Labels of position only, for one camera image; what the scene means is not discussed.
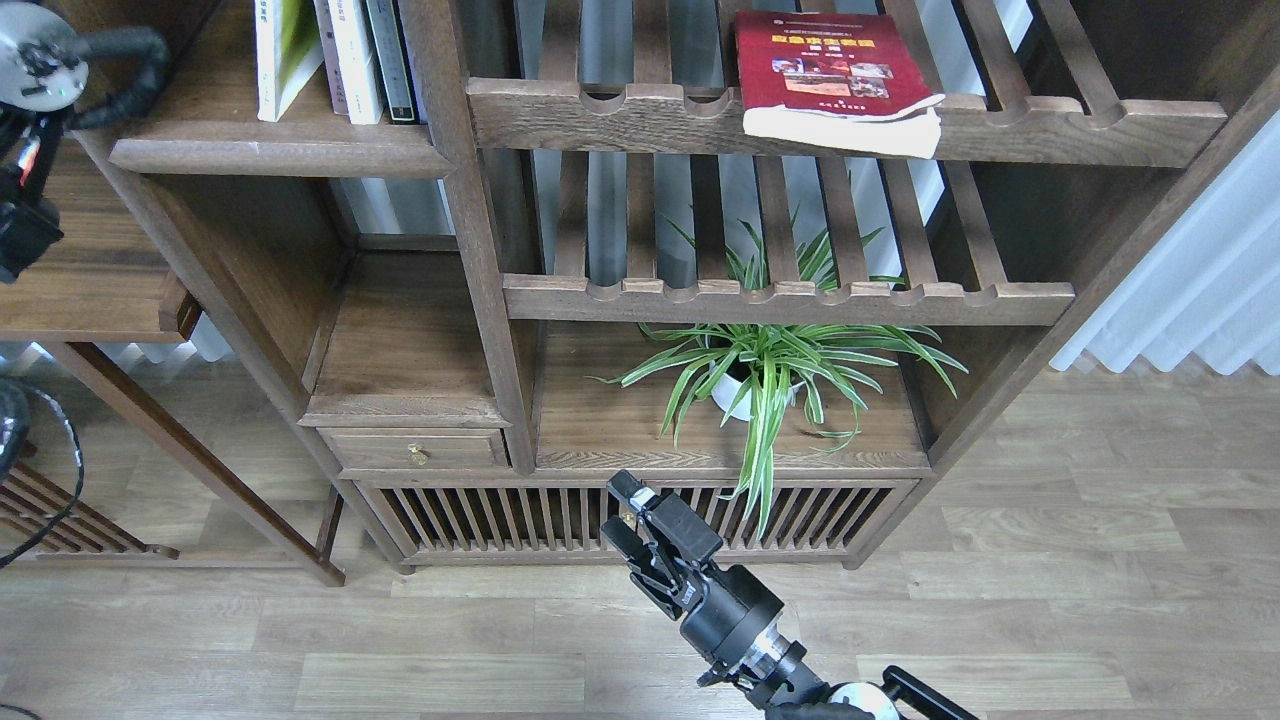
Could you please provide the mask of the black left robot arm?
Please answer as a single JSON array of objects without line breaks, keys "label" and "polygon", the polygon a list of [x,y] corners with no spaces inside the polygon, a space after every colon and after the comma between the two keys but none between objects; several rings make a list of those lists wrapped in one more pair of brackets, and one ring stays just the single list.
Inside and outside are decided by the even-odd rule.
[{"label": "black left robot arm", "polygon": [[[91,61],[131,56],[132,85],[76,110]],[[3,3],[3,283],[13,284],[64,232],[44,196],[65,133],[96,129],[148,110],[170,63],[166,40],[150,27],[82,35],[37,1]]]}]

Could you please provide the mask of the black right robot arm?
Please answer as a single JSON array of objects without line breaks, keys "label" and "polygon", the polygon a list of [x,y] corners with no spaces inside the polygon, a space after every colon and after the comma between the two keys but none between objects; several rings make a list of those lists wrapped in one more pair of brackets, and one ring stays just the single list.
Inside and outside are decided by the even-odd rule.
[{"label": "black right robot arm", "polygon": [[634,510],[650,539],[617,516],[602,533],[625,557],[632,583],[708,661],[700,687],[728,683],[768,719],[899,719],[900,703],[927,719],[973,716],[893,665],[881,684],[820,679],[803,661],[805,647],[778,632],[783,602],[746,568],[714,562],[723,541],[682,498],[658,495],[626,470],[608,480],[608,491]]}]

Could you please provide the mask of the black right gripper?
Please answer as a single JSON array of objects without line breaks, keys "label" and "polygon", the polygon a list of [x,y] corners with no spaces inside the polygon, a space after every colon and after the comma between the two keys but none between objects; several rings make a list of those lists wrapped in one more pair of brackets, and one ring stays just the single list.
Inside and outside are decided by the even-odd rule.
[{"label": "black right gripper", "polygon": [[713,556],[723,541],[677,495],[657,495],[626,469],[605,483],[621,512],[635,512],[650,536],[643,541],[621,516],[602,524],[602,536],[630,566],[632,583],[709,662],[700,685],[763,683],[787,651],[777,630],[781,598],[746,568],[723,569]]}]

